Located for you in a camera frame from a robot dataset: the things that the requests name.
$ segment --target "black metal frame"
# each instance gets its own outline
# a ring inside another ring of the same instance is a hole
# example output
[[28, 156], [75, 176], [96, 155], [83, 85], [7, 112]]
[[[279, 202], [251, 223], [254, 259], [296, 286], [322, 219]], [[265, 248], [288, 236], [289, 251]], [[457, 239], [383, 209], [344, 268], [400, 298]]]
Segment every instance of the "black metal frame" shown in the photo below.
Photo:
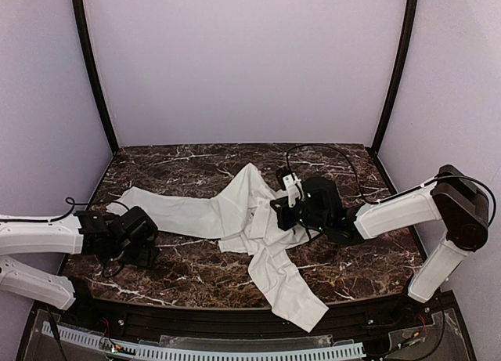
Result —
[[381, 144], [383, 143], [384, 134], [390, 122], [391, 112], [395, 105], [397, 98], [398, 87], [402, 79], [404, 71], [405, 59], [407, 58], [407, 51], [409, 50], [410, 37], [413, 32], [414, 16], [416, 15], [417, 0], [407, 0], [405, 4], [405, 15], [402, 24], [402, 33], [400, 34], [400, 42], [398, 43], [397, 56], [395, 58], [395, 65], [393, 66], [393, 73], [391, 74], [390, 86], [384, 101], [383, 111], [379, 124], [377, 125], [376, 135], [374, 136], [372, 150], [375, 154], [379, 153]]
[[[310, 334], [306, 334], [292, 323], [284, 322], [269, 309], [176, 309], [104, 300], [96, 300], [96, 307], [105, 312], [106, 318], [110, 321], [110, 336], [123, 341], [137, 342], [138, 339], [159, 341], [162, 335], [216, 339], [280, 339], [331, 335], [333, 341], [353, 339], [356, 342], [364, 342], [364, 345], [378, 344], [387, 348], [388, 331], [394, 329], [371, 328], [368, 323], [380, 317], [381, 313], [390, 312], [398, 298], [399, 295], [396, 294], [366, 301], [331, 304], [330, 310]], [[431, 315], [434, 312], [454, 309], [468, 356], [471, 361], [476, 361], [470, 336], [454, 293], [452, 291], [441, 293], [440, 302], [441, 304], [437, 300], [430, 300], [427, 303], [430, 311], [424, 314], [425, 320], [431, 323]], [[17, 361], [23, 360], [39, 309], [45, 310], [45, 305], [35, 302], [21, 339]], [[102, 330], [102, 328], [89, 328], [89, 330]]]
[[84, 0], [71, 0], [73, 2], [73, 11], [75, 14], [75, 21], [77, 22], [78, 37], [80, 38], [81, 51], [84, 55], [85, 67], [87, 68], [88, 81], [90, 82], [94, 100], [96, 102], [99, 117], [103, 124], [108, 144], [110, 145], [111, 152], [115, 154], [119, 147], [117, 137], [113, 125], [111, 124], [110, 114], [106, 107], [104, 99], [103, 88], [99, 81], [97, 72], [96, 61], [94, 60], [94, 53], [92, 52], [91, 39], [88, 34], [87, 20], [85, 19]]
[[[88, 79], [94, 94], [94, 100], [99, 111], [99, 116], [103, 124], [104, 132], [108, 138], [108, 143], [112, 152], [115, 154], [118, 149], [118, 141], [115, 136], [115, 131], [111, 123], [110, 114], [106, 107], [106, 101], [103, 95], [103, 88], [99, 81], [99, 75], [96, 68], [96, 61], [94, 60], [94, 53], [92, 52], [92, 45], [88, 32], [87, 20], [85, 19], [84, 0], [72, 0], [75, 21], [78, 28], [78, 36], [80, 37], [81, 50], [85, 59], [85, 66], [87, 67]], [[400, 34], [400, 42], [398, 43], [397, 56], [395, 58], [395, 65], [391, 75], [390, 85], [388, 87], [386, 100], [384, 101], [383, 111], [381, 112], [380, 120], [377, 126], [376, 135], [374, 136], [372, 151], [377, 155], [383, 142], [384, 134], [386, 132], [388, 123], [390, 121], [391, 112], [397, 97], [398, 87], [402, 79], [402, 73], [405, 66], [405, 59], [407, 51], [409, 50], [409, 43], [413, 31], [414, 16], [416, 15], [417, 0], [407, 0], [405, 4], [405, 15], [402, 24], [402, 33]]]

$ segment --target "clear plastic panel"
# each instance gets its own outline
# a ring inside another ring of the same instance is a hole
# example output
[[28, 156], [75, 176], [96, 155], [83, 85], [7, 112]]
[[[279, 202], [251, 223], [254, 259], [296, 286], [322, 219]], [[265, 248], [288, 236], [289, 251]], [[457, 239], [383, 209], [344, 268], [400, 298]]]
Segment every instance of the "clear plastic panel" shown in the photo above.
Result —
[[[51, 359], [62, 359], [56, 340], [53, 337], [42, 333], [43, 323], [48, 321], [47, 312], [38, 310], [34, 325], [31, 328], [30, 338], [26, 347], [23, 361], [47, 361]], [[65, 324], [65, 327], [78, 329], [87, 334], [98, 334], [84, 328], [72, 327]], [[72, 345], [65, 341], [61, 341], [66, 357], [71, 361], [107, 361], [108, 358], [101, 351], [82, 348], [79, 345]]]
[[[470, 361], [466, 343], [461, 332], [454, 309], [447, 309], [434, 313], [431, 318], [433, 324], [426, 326], [425, 341], [394, 352], [386, 359], [414, 360], [427, 355], [437, 344], [442, 333], [442, 322], [445, 318], [444, 336], [437, 350], [426, 361]], [[404, 330], [393, 331], [389, 334], [391, 348], [405, 339], [413, 336], [422, 327], [412, 327]]]
[[306, 338], [228, 340], [207, 338], [160, 337], [160, 347], [208, 352], [279, 352], [326, 348], [333, 344], [332, 336]]

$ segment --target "black motor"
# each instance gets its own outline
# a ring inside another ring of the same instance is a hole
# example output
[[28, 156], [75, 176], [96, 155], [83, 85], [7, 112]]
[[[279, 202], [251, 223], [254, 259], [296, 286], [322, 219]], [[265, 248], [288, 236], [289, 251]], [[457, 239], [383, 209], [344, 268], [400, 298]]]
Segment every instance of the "black motor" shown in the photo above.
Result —
[[[277, 179], [281, 183], [283, 175], [290, 174], [286, 169], [277, 171]], [[270, 202], [275, 210], [278, 226], [289, 230], [295, 225], [303, 226], [310, 240], [310, 230], [325, 234], [329, 240], [344, 246], [360, 244], [363, 238], [356, 230], [353, 222], [359, 207], [344, 210], [337, 192], [336, 183], [324, 177], [311, 177], [302, 183], [301, 197], [290, 208], [288, 197]]]
[[101, 262], [119, 259], [127, 265], [150, 267], [158, 250], [154, 241], [157, 225], [140, 207], [122, 216], [101, 215], [97, 211], [77, 211], [84, 235], [83, 255], [95, 255]]

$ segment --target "orange wire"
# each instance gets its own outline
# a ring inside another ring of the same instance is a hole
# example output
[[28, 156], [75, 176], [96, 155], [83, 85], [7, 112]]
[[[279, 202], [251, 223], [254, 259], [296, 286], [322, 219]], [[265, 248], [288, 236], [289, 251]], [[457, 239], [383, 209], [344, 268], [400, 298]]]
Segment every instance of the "orange wire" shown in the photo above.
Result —
[[421, 323], [423, 324], [423, 329], [422, 330], [424, 331], [424, 335], [426, 336], [426, 334], [428, 332], [428, 329], [426, 328], [426, 322], [425, 322], [423, 316], [419, 316], [419, 319], [420, 319]]
[[104, 334], [103, 334], [103, 338], [106, 336], [106, 334], [108, 334], [110, 332], [110, 323], [108, 322], [108, 319], [106, 318], [102, 318], [100, 319], [101, 322], [103, 322], [106, 326], [105, 330], [104, 330]]

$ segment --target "black cable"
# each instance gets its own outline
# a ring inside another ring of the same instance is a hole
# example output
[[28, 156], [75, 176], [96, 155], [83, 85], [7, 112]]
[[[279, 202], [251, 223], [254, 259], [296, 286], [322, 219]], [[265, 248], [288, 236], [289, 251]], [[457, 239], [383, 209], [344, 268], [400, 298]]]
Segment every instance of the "black cable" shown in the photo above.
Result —
[[111, 331], [110, 331], [110, 321], [106, 318], [103, 317], [103, 319], [101, 319], [101, 321], [105, 324], [106, 326], [106, 330], [104, 331], [104, 334], [103, 334], [103, 337], [101, 338], [101, 340], [103, 340], [105, 338], [105, 334], [106, 334], [106, 338], [108, 339], [108, 341], [113, 345], [113, 346], [117, 346], [117, 343], [115, 343], [113, 340], [111, 340]]
[[107, 259], [106, 261], [103, 262], [103, 270], [101, 271], [101, 276], [104, 277], [105, 279], [111, 279], [112, 277], [115, 277], [116, 275], [118, 275], [119, 273], [121, 273], [122, 269], [124, 269], [124, 267], [125, 267], [125, 264], [121, 263], [121, 265], [120, 265], [120, 267], [118, 267], [117, 271], [115, 271], [111, 275], [107, 275], [106, 274], [106, 266], [107, 266], [107, 264], [108, 264], [109, 261], [110, 260]]
[[435, 183], [438, 181], [445, 181], [447, 179], [466, 179], [467, 181], [471, 181], [473, 183], [476, 183], [477, 185], [483, 187], [485, 189], [485, 191], [487, 191], [488, 195], [492, 199], [492, 213], [491, 213], [491, 217], [487, 223], [488, 226], [491, 226], [491, 224], [494, 221], [494, 218], [496, 216], [497, 207], [498, 207], [497, 202], [496, 202], [496, 197], [494, 196], [494, 193], [492, 192], [492, 190], [487, 185], [485, 185], [482, 181], [479, 181], [479, 180], [474, 179], [473, 177], [469, 177], [467, 175], [441, 175], [439, 177], [434, 177], [434, 178], [430, 179], [429, 181], [426, 181], [422, 186], [421, 185], [414, 186], [413, 188], [408, 189], [406, 191], [402, 191], [401, 193], [396, 193], [395, 195], [392, 195], [391, 197], [386, 197], [386, 198], [380, 200], [379, 203], [385, 203], [385, 202], [388, 202], [389, 200], [394, 200], [395, 198], [398, 198], [398, 197], [401, 197], [403, 195], [409, 194], [413, 191], [419, 190], [423, 186], [429, 186], [432, 183]]
[[126, 204], [123, 204], [122, 202], [119, 202], [118, 200], [105, 200], [105, 201], [101, 201], [101, 202], [83, 202], [83, 203], [71, 203], [71, 202], [68, 202], [68, 199], [73, 199], [73, 198], [66, 198], [64, 201], [68, 204], [74, 204], [75, 206], [88, 206], [90, 204], [108, 204], [108, 203], [115, 203], [115, 204], [119, 204], [120, 206], [122, 206], [123, 208], [125, 208], [127, 211], [130, 211], [131, 209], [126, 205]]
[[312, 238], [312, 234], [310, 233], [310, 229], [308, 228], [307, 225], [305, 225], [305, 224], [302, 224], [302, 225], [305, 228], [306, 235], [308, 236], [308, 242], [312, 242], [313, 238]]
[[[391, 361], [422, 361], [423, 359], [427, 359], [428, 357], [430, 357], [432, 354], [434, 354], [438, 347], [440, 346], [440, 344], [442, 343], [442, 340], [444, 338], [444, 334], [445, 334], [445, 313], [444, 313], [444, 308], [442, 307], [442, 300], [440, 299], [440, 297], [437, 297], [438, 299], [438, 302], [440, 304], [440, 311], [442, 313], [442, 329], [440, 331], [440, 336], [438, 337], [438, 340], [437, 342], [435, 343], [434, 347], [424, 356], [421, 356], [421, 357], [418, 357], [417, 359], [394, 359], [394, 358], [391, 358], [389, 360]], [[408, 339], [405, 339], [402, 343], [398, 344], [397, 346], [393, 347], [392, 349], [388, 350], [387, 352], [383, 352], [383, 353], [367, 353], [367, 358], [386, 358], [388, 357], [391, 353], [395, 353], [397, 351], [399, 351], [400, 349], [402, 349], [402, 347], [404, 345], [407, 345], [408, 343], [410, 343], [412, 340], [415, 340], [414, 337], [410, 337]]]
[[440, 337], [438, 338], [438, 341], [435, 343], [434, 347], [426, 355], [418, 357], [417, 359], [390, 359], [391, 361], [421, 361], [423, 359], [427, 359], [437, 351], [438, 347], [440, 347], [440, 344], [442, 343], [445, 334], [445, 313], [440, 297], [438, 297], [438, 302], [440, 303], [440, 310], [442, 311], [442, 330], [440, 331]]
[[63, 220], [64, 218], [67, 218], [73, 213], [73, 210], [75, 209], [75, 199], [72, 197], [67, 197], [65, 199], [66, 203], [71, 205], [71, 208], [61, 216], [58, 216], [57, 218], [50, 218], [50, 219], [41, 219], [41, 218], [0, 218], [0, 222], [36, 222], [36, 223], [49, 223], [49, 222], [58, 222], [60, 220]]
[[485, 185], [483, 182], [478, 181], [477, 179], [474, 179], [472, 177], [468, 177], [467, 175], [441, 175], [440, 177], [435, 177], [434, 179], [431, 179], [430, 181], [425, 182], [424, 185], [428, 186], [434, 182], [443, 181], [446, 179], [466, 179], [467, 181], [471, 181], [473, 183], [476, 183], [477, 185], [480, 185], [485, 190], [487, 190], [488, 195], [490, 195], [490, 197], [492, 199], [492, 214], [491, 214], [491, 218], [488, 221], [488, 226], [491, 226], [492, 222], [494, 221], [494, 217], [496, 216], [496, 210], [498, 207], [498, 205], [496, 203], [496, 197], [494, 197], [494, 193], [492, 192], [492, 190], [487, 185]]
[[[73, 197], [67, 197], [64, 201], [66, 203], [68, 203], [71, 207], [63, 215], [58, 216], [56, 218], [50, 218], [50, 219], [45, 219], [45, 218], [44, 219], [41, 219], [41, 218], [0, 218], [0, 222], [31, 222], [31, 223], [34, 222], [34, 223], [42, 223], [42, 224], [50, 223], [50, 222], [58, 222], [60, 220], [67, 218], [71, 214], [73, 214], [73, 211], [74, 211], [76, 206], [85, 206], [85, 205], [91, 204], [90, 202], [89, 203], [77, 203], [77, 202], [75, 202], [75, 199]], [[97, 202], [97, 203], [93, 203], [93, 204], [106, 204], [106, 203], [119, 204], [120, 206], [123, 206], [127, 211], [129, 211], [129, 207], [127, 207], [125, 204], [123, 204], [117, 200]]]
[[294, 185], [296, 186], [297, 191], [299, 191], [299, 200], [303, 200], [303, 198], [305, 197], [303, 195], [303, 190], [299, 187], [299, 185], [297, 183], [294, 183]]
[[66, 357], [66, 354], [64, 353], [63, 345], [61, 344], [61, 335], [59, 333], [59, 329], [57, 328], [57, 323], [56, 320], [54, 319], [54, 316], [52, 315], [49, 305], [47, 307], [47, 313], [49, 314], [49, 325], [50, 325], [50, 330], [52, 331], [52, 336], [56, 340], [57, 343], [57, 348], [59, 349], [59, 352], [61, 353], [61, 357], [63, 358], [64, 361], [68, 361], [68, 358]]
[[357, 170], [355, 169], [355, 166], [353, 165], [353, 163], [351, 162], [351, 160], [349, 159], [348, 155], [345, 152], [343, 152], [342, 150], [340, 150], [334, 146], [330, 146], [327, 144], [321, 144], [321, 143], [305, 143], [305, 144], [299, 144], [297, 146], [291, 147], [285, 154], [287, 169], [289, 169], [289, 171], [292, 172], [292, 169], [290, 169], [290, 162], [289, 162], [290, 152], [297, 150], [297, 149], [300, 149], [300, 148], [303, 148], [303, 147], [322, 147], [322, 148], [329, 148], [331, 150], [338, 152], [348, 162], [348, 165], [350, 166], [351, 170], [353, 171], [353, 175], [355, 176], [355, 180], [357, 182], [357, 187], [359, 188], [360, 197], [368, 204], [378, 204], [377, 202], [374, 202], [374, 201], [367, 199], [366, 195], [364, 194], [364, 192], [362, 190], [362, 184], [360, 183], [359, 175], [357, 173]]

